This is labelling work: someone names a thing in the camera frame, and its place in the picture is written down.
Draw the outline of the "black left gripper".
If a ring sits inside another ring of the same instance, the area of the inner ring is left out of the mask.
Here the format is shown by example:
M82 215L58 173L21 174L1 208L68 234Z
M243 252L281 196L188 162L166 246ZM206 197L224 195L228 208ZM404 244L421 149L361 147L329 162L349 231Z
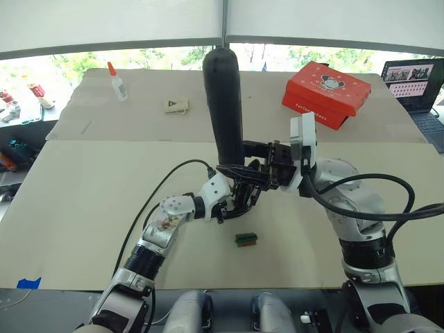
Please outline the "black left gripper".
M223 200L216 204L216 221L218 224L222 224L228 219L240 217L256 206L256 203L245 204L244 196L245 184L234 181L232 199Z

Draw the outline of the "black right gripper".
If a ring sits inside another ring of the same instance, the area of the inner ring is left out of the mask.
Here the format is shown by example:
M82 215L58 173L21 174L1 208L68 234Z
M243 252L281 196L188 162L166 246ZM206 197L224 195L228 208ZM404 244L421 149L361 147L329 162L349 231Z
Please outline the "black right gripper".
M296 172L290 146L280 142L266 144L245 140L243 147L244 157L266 158L269 175L249 166L241 165L218 165L216 169L227 178L257 186L260 189L277 189L289 186Z

